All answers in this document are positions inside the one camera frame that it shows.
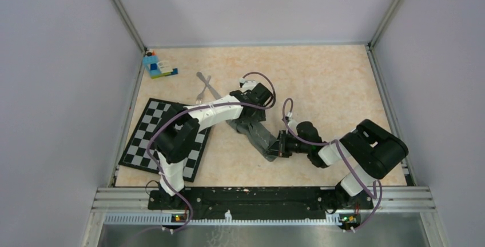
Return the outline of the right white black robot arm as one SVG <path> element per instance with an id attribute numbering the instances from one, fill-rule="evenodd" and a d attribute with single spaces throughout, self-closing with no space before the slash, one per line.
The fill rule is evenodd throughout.
<path id="1" fill-rule="evenodd" d="M 323 142 L 313 123 L 289 122 L 287 130 L 279 131 L 265 153 L 270 157 L 290 157 L 306 154 L 317 168 L 327 168 L 339 161 L 356 161 L 356 166 L 336 186 L 330 197 L 331 205 L 351 208 L 358 202 L 364 187 L 384 178 L 409 154 L 407 145 L 399 138 L 369 119 L 338 140 Z"/>

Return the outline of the grey cloth napkin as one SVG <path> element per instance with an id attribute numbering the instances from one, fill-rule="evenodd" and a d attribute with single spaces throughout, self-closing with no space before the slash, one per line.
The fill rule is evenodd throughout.
<path id="1" fill-rule="evenodd" d="M 277 138 L 262 123 L 240 119 L 228 120 L 226 123 L 237 133 L 245 135 L 267 161 L 272 162 L 277 158 L 269 152 L 269 148 L 277 142 Z"/>

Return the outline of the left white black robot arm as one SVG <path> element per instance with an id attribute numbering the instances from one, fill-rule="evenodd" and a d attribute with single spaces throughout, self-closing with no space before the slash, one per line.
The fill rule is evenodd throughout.
<path id="1" fill-rule="evenodd" d="M 218 97 L 215 101 L 197 106 L 173 106 L 157 125 L 150 141 L 159 163 L 161 200 L 170 209 L 183 202 L 183 170 L 185 161 L 199 132 L 226 122 L 243 134 L 268 161 L 266 154 L 276 137 L 264 127 L 265 111 L 274 105 L 276 93 L 262 83 L 244 80 L 240 89 Z"/>

